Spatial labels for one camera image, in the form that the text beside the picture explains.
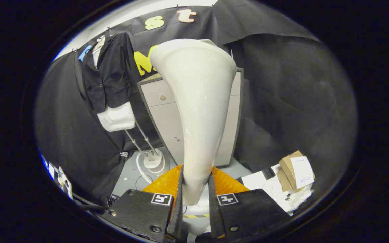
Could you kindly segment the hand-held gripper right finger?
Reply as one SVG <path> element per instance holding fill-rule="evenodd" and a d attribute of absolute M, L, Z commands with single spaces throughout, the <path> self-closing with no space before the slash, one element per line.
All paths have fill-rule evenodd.
<path fill-rule="evenodd" d="M 249 190 L 214 167 L 208 179 L 211 236 L 215 243 L 268 238 L 290 219 L 263 189 Z"/>

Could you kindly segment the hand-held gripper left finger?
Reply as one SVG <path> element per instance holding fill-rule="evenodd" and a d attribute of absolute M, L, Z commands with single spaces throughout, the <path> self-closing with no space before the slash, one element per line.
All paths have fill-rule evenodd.
<path fill-rule="evenodd" d="M 104 212 L 102 221 L 141 240 L 182 243 L 183 169 L 184 166 L 179 165 L 163 175 L 167 179 L 167 187 L 176 189 L 176 195 L 129 189 Z"/>

